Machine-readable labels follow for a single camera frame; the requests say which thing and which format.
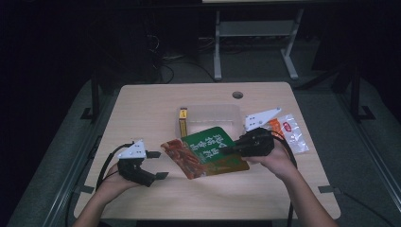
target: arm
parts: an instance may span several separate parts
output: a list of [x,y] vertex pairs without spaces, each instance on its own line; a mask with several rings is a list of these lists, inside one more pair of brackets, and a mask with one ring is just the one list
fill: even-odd
[[114,164],[114,166],[109,169],[109,172],[107,173],[107,176],[109,177],[103,181],[99,189],[85,205],[78,219],[74,223],[74,227],[96,227],[100,221],[104,208],[109,202],[117,198],[127,189],[140,185],[125,180],[118,174],[118,172],[116,172],[117,170],[117,164]]
[[242,159],[260,163],[283,181],[303,226],[338,226],[319,203],[304,177],[289,160],[288,154],[280,142],[274,140],[274,150],[268,156]]

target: plastic container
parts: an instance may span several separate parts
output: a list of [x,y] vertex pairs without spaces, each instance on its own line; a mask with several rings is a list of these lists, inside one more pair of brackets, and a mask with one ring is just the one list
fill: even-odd
[[[232,104],[182,106],[187,109],[187,134],[204,131],[216,126],[222,127],[232,140],[237,140],[244,132],[240,108]],[[179,107],[176,114],[176,136],[179,138]]]

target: person's left hand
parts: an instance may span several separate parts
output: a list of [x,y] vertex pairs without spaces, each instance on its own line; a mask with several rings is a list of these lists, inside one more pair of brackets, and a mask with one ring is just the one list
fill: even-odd
[[124,179],[118,172],[117,164],[114,164],[107,173],[105,179],[95,192],[96,200],[103,204],[107,204],[117,198],[120,194],[129,188],[139,186],[141,184],[134,183]]

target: wooden tabletop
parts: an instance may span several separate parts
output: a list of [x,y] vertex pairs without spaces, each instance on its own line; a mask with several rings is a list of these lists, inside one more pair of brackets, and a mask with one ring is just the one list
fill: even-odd
[[[241,99],[233,98],[241,92]],[[147,150],[161,151],[141,167],[151,173],[169,172],[151,187],[124,192],[105,209],[103,218],[132,219],[280,219],[287,218],[289,198],[284,184],[261,165],[248,171],[188,180],[160,145],[176,138],[177,108],[184,105],[235,104],[242,117],[281,107],[280,115],[293,114],[309,151],[296,154],[298,167],[332,218],[340,209],[291,88],[284,82],[129,85],[121,89],[85,185],[95,187],[107,156],[118,146],[144,139]],[[91,194],[81,193],[77,217]]]

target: white packet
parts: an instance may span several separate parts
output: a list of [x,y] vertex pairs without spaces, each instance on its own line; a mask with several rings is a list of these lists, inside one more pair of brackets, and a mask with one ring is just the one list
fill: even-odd
[[263,128],[276,131],[285,137],[293,153],[301,153],[309,150],[301,129],[292,114],[274,118]]

